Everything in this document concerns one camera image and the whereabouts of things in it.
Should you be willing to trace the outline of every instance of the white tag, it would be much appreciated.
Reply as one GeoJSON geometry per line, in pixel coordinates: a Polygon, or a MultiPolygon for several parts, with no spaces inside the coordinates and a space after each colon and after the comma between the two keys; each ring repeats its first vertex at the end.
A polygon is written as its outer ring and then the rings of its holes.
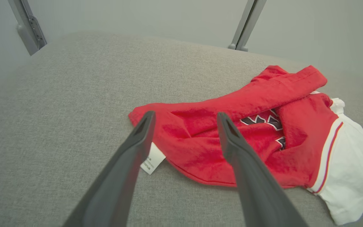
{"type": "Polygon", "coordinates": [[[157,166],[166,158],[159,148],[152,143],[147,159],[141,164],[141,168],[151,175],[157,166]]]}

